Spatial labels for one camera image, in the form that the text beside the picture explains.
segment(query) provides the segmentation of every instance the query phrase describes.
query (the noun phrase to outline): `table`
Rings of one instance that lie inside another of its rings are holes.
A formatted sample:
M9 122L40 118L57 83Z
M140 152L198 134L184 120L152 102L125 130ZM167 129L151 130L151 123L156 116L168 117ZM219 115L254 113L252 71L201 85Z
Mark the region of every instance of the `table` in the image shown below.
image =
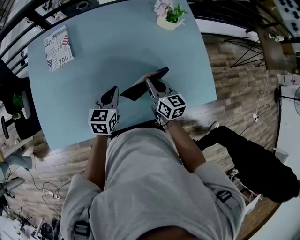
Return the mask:
M210 62L194 16L185 0L176 0L188 14L174 31L156 24L155 0L105 5L53 27L28 46L31 91L37 115L53 150L95 137L88 125L97 94L117 85L120 93L144 74L168 66L164 77L183 95L188 108L216 100ZM44 38L66 25L74 60L50 72ZM116 130L154 118L152 100L144 94L133 102L119 98Z

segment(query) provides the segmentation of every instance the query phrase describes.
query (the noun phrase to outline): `office chair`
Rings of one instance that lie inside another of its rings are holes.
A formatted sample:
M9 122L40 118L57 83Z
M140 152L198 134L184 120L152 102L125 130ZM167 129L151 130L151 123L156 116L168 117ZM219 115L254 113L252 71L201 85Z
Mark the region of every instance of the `office chair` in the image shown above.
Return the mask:
M20 96L26 95L27 104L30 109L30 117L26 119L22 112L22 109L13 103L14 94ZM2 129L5 138L9 138L7 127L12 123L15 123L16 131L20 139L27 139L37 133L41 126L38 121L38 115L34 107L29 78L19 78L13 74L8 66L0 59L0 101L3 102L6 111L13 115L19 113L21 117L19 119L10 119L5 121L4 116L1 118Z

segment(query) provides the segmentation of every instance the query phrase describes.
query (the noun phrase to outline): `potted plant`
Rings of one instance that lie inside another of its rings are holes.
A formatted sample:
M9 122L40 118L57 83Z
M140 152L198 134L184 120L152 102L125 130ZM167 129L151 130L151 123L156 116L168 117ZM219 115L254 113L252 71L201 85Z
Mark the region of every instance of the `potted plant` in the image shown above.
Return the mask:
M179 4L174 7L173 0L157 0L154 5L154 12L158 16L158 26L164 29L174 30L180 25L185 25L184 19L180 20L179 18L187 12L182 10Z

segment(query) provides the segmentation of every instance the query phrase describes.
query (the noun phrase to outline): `white vase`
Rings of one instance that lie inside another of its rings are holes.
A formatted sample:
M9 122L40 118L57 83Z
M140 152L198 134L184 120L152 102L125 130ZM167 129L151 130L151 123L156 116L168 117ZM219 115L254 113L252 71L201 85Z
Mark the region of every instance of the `white vase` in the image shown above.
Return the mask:
M158 16L156 23L158 26L167 29L167 30L174 30L178 27L177 23L168 22L165 18Z

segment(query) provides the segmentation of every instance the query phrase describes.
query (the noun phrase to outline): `person wearing black pants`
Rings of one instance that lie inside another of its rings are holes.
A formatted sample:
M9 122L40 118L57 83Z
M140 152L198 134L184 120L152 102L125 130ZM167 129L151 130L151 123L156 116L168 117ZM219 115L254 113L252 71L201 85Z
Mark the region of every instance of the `person wearing black pants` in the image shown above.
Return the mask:
M282 203L300 197L300 181L291 168L264 147L218 125L215 122L210 132L196 141L201 151L216 143L226 147L235 168L239 170L240 181L251 191L274 202Z

